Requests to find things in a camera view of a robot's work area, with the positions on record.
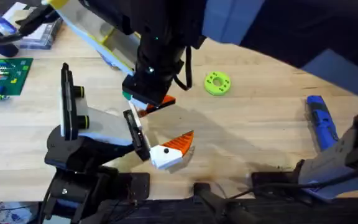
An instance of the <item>green gear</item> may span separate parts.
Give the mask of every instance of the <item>green gear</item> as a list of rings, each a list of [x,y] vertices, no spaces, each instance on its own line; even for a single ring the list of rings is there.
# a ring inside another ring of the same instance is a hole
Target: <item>green gear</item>
[[[204,87],[208,93],[214,96],[222,96],[230,90],[231,80],[223,72],[211,72],[205,77]]]

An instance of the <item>black cable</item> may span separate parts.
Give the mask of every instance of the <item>black cable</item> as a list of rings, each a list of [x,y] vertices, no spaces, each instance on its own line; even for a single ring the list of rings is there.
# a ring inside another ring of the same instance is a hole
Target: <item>black cable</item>
[[[178,75],[174,75],[173,79],[174,81],[177,83],[177,85],[182,88],[183,90],[187,91],[189,89],[191,89],[191,87],[193,86],[193,74],[191,71],[191,47],[188,46],[186,47],[186,85],[183,84],[179,78]]]
[[[358,169],[355,170],[354,172],[342,175],[340,177],[336,177],[334,179],[331,180],[327,180],[325,182],[320,182],[320,183],[314,183],[314,184],[290,184],[290,183],[270,183],[270,184],[262,184],[253,188],[250,188],[242,193],[239,193],[237,195],[234,195],[232,197],[229,197],[229,199],[235,199],[238,197],[241,197],[243,195],[249,194],[251,192],[255,192],[257,190],[260,189],[264,189],[267,187],[277,187],[277,188],[287,188],[287,189],[312,189],[312,188],[323,188],[323,187],[328,187],[331,185],[336,185],[336,184],[340,184],[342,182],[351,180],[358,177]]]
[[[0,45],[3,44],[10,44],[12,42],[15,42],[17,40],[20,40],[21,38],[23,38],[23,35],[20,33],[15,33],[9,36],[0,36]]]
[[[17,208],[3,208],[3,209],[0,209],[0,211],[11,211],[11,210],[17,210],[17,209],[22,209],[22,208],[29,208],[29,207],[33,207],[33,206],[36,206],[36,205],[38,205],[38,203],[33,204],[33,205],[23,206],[23,207],[17,207]]]
[[[116,222],[119,222],[125,218],[127,218],[129,215],[132,215],[134,212],[138,211],[138,209],[140,209],[141,207],[143,207],[147,202],[144,201],[141,205],[138,205],[138,206],[135,206],[134,208],[132,209],[128,209],[127,211],[121,213],[120,215],[118,215],[114,220],[113,222],[116,223]]]

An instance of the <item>circuit board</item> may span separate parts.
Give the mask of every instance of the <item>circuit board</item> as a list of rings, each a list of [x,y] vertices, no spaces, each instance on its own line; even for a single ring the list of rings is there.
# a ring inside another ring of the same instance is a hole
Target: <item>circuit board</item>
[[[0,73],[5,78],[0,80],[0,86],[4,87],[1,94],[20,95],[32,61],[32,58],[0,59]]]

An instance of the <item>wooden surface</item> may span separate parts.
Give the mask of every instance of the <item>wooden surface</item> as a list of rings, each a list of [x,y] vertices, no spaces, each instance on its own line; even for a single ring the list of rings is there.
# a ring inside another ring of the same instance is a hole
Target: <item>wooden surface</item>
[[[52,50],[21,50],[18,57],[34,62],[21,96],[0,102],[0,201],[41,200],[55,172],[44,156],[47,137],[59,124],[63,62],[70,65],[75,84],[85,86],[89,106],[121,114],[126,105],[122,73],[66,26]],[[214,192],[230,196],[247,188],[253,171],[292,170],[300,159],[314,157],[305,115],[308,95],[323,95],[340,136],[358,113],[358,97],[240,47],[207,40],[193,51],[192,64],[194,87],[184,92],[173,84],[169,94],[177,104],[143,121],[154,144],[195,130],[188,163],[157,170],[135,153],[108,163],[121,172],[149,172],[150,199],[189,197],[195,181],[211,182]],[[203,88],[204,77],[214,70],[231,77],[226,96],[211,96]],[[358,197],[358,192],[343,196]]]

